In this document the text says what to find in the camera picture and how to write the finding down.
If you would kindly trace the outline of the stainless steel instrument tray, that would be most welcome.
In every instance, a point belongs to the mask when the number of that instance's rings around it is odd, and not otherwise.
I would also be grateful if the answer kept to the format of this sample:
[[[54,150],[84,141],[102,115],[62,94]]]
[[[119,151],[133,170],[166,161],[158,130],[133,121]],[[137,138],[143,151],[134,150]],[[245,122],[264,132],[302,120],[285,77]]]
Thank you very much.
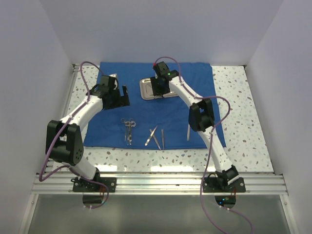
[[[139,81],[140,94],[143,100],[153,100],[158,98],[173,98],[178,95],[175,92],[169,92],[163,96],[154,96],[150,78],[143,78]]]

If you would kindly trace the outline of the steel surgical scissors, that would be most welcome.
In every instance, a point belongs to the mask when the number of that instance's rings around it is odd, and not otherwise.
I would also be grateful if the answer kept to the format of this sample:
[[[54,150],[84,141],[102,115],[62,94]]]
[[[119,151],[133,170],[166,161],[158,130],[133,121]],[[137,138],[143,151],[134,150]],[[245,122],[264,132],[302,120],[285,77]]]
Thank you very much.
[[[129,145],[132,145],[132,129],[136,126],[136,122],[134,119],[129,119],[128,121],[124,122],[125,125],[125,141]]]

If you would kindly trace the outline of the blue surgical drape cloth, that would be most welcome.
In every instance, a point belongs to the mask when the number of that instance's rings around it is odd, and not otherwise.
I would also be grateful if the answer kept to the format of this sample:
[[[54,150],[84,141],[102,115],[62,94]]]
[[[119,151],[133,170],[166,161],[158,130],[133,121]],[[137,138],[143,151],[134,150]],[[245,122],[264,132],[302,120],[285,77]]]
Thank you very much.
[[[189,107],[181,98],[141,98],[139,81],[155,75],[151,63],[102,62],[100,68],[107,75],[116,73],[119,85],[127,86],[130,106],[97,113],[88,123],[85,147],[156,149],[153,140],[147,146],[144,144],[150,135],[149,129],[157,126],[155,136],[160,143],[161,129],[164,129],[166,150],[206,148],[197,132],[191,131],[187,141]],[[132,129],[132,145],[124,141],[122,118],[127,121],[132,118],[136,122]]]

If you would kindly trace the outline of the thin steel tweezers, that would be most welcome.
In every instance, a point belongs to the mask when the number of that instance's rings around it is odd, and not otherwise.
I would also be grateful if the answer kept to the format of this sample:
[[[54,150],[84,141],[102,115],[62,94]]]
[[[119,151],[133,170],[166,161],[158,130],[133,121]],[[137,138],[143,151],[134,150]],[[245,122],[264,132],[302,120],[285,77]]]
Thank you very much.
[[[160,147],[160,145],[159,145],[159,142],[158,142],[158,140],[157,140],[155,134],[153,134],[153,139],[154,139],[154,141],[155,141],[155,143],[156,143],[158,149],[161,150],[161,147]]]

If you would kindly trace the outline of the angled steel tweezers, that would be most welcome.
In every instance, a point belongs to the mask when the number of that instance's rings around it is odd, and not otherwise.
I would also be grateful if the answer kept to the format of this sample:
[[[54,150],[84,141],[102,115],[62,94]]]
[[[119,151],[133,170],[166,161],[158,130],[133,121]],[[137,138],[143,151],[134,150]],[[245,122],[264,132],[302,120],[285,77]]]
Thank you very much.
[[[157,126],[150,132],[150,135],[149,135],[149,137],[147,138],[147,140],[146,140],[146,142],[144,144],[145,146],[147,146],[149,144],[149,142],[150,142],[151,138],[153,137],[156,129],[157,129]]]

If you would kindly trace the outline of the broad steel tweezers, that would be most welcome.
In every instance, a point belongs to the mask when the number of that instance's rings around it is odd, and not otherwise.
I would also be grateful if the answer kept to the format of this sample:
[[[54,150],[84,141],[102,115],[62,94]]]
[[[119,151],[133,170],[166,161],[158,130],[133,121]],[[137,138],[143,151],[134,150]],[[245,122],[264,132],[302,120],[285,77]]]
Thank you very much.
[[[187,128],[187,141],[190,140],[190,129],[191,129],[191,127],[190,127],[190,125],[188,125],[188,128]]]

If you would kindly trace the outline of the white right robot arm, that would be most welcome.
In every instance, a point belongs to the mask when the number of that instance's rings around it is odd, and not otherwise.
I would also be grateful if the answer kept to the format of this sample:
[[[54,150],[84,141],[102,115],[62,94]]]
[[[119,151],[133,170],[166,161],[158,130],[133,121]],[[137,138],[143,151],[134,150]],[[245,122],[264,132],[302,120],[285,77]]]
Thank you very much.
[[[179,71],[170,70],[163,61],[155,62],[153,70],[155,71],[155,76],[151,78],[153,95],[163,96],[174,92],[189,107],[189,126],[200,135],[209,149],[208,158],[212,158],[214,162],[218,188],[225,192],[229,191],[239,175],[214,132],[221,122],[215,123],[211,100],[213,97],[200,96],[185,82]]]

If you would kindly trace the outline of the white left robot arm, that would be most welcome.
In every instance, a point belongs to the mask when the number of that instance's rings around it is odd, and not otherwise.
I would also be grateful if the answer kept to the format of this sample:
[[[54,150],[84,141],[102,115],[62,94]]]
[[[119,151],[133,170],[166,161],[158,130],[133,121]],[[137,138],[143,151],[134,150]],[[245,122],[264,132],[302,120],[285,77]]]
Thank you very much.
[[[77,176],[75,183],[94,192],[103,188],[98,168],[84,156],[81,131],[102,110],[130,104],[126,86],[119,86],[117,74],[102,75],[82,102],[67,116],[47,125],[46,155]]]

